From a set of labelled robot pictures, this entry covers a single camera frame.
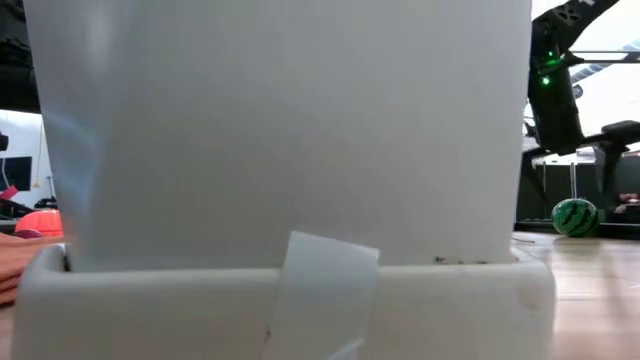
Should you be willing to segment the folded orange cloth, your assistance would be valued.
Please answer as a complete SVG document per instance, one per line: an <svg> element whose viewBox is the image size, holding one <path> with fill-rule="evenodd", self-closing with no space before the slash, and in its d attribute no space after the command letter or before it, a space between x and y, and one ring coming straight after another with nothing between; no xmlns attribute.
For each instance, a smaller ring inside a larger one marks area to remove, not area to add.
<svg viewBox="0 0 640 360"><path fill-rule="evenodd" d="M62 243L63 238L21 238L0 233L0 307L16 300L20 278L42 249Z"/></svg>

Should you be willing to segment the white hexagonal planter pot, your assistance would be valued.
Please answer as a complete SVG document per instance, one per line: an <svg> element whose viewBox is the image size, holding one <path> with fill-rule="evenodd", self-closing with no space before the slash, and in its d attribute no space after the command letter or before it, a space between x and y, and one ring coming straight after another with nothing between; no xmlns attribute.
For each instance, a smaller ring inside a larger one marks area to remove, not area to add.
<svg viewBox="0 0 640 360"><path fill-rule="evenodd" d="M24 0L63 242L12 360L260 360L290 235L377 248L358 360L550 360L512 244L532 0Z"/></svg>

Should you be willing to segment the clear tape strip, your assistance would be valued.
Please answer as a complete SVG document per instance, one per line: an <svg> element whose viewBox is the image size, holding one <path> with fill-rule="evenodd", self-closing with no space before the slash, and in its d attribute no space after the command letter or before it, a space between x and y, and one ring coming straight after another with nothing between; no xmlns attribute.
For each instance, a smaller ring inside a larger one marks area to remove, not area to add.
<svg viewBox="0 0 640 360"><path fill-rule="evenodd" d="M377 248L293 232L260 360L358 360L379 254Z"/></svg>

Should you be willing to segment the grey ventilation duct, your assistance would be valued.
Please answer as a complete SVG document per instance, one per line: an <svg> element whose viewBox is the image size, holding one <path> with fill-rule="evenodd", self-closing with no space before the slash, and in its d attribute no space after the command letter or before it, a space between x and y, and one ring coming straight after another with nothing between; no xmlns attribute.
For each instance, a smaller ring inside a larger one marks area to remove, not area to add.
<svg viewBox="0 0 640 360"><path fill-rule="evenodd" d="M640 38L623 45L619 50L615 51L598 51L598 54L618 54L620 58L617 59L605 59L603 62L596 62L595 60L587 60L584 63L573 67L570 70L571 82L576 85L582 80L595 75L613 65L621 64L640 64Z"/></svg>

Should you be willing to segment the black partition panels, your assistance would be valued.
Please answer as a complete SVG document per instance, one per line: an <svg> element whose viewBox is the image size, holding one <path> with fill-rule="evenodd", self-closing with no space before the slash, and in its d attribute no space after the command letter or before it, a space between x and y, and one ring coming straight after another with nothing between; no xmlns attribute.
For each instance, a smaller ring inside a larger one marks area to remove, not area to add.
<svg viewBox="0 0 640 360"><path fill-rule="evenodd" d="M585 198L596 207L604 208L607 196L600 191L596 167L591 164L577 164L574 169L575 177L572 177L570 165L538 164L535 167L537 177L548 197L548 203L542 201L535 187L526 177L522 177L519 183L516 220L524 222L549 219L554 205L572 197Z"/></svg>

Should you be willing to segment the green striped toy watermelon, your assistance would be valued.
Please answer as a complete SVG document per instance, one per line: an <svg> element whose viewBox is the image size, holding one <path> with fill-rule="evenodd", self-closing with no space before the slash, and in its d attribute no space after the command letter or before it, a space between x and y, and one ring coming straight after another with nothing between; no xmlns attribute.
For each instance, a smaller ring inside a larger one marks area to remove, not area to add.
<svg viewBox="0 0 640 360"><path fill-rule="evenodd" d="M597 207L583 198L570 198L557 203L551 211L552 225L557 232L570 238L591 235L600 224Z"/></svg>

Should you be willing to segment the orange toy fruit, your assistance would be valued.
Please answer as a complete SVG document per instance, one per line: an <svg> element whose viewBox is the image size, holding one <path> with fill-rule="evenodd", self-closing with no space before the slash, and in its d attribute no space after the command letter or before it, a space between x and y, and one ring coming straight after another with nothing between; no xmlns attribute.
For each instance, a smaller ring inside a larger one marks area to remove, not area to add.
<svg viewBox="0 0 640 360"><path fill-rule="evenodd" d="M61 215L58 210L40 210L24 215L15 226L15 231L37 231L44 236L64 234Z"/></svg>

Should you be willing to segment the black tripod stand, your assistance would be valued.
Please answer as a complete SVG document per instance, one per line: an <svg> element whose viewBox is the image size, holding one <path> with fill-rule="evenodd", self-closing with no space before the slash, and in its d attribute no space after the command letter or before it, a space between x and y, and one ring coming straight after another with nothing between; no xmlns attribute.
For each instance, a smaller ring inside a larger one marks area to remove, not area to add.
<svg viewBox="0 0 640 360"><path fill-rule="evenodd" d="M34 208L35 209L54 209L54 210L57 210L58 209L58 203L57 203L57 198L56 198L55 191L54 191L53 178L51 176L47 176L46 179L47 179L47 182L48 182L49 196L48 197L43 197L40 200L38 200L35 203Z"/></svg>

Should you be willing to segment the dark computer monitor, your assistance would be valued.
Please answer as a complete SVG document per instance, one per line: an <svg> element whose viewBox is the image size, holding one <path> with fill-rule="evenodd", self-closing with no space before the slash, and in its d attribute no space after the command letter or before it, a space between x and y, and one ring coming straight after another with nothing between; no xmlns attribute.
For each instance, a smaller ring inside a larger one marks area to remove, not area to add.
<svg viewBox="0 0 640 360"><path fill-rule="evenodd" d="M640 156L625 156L619 161L616 184L620 193L640 194Z"/></svg>
<svg viewBox="0 0 640 360"><path fill-rule="evenodd" d="M0 158L0 192L11 186L18 191L29 191L31 172L31 157Z"/></svg>

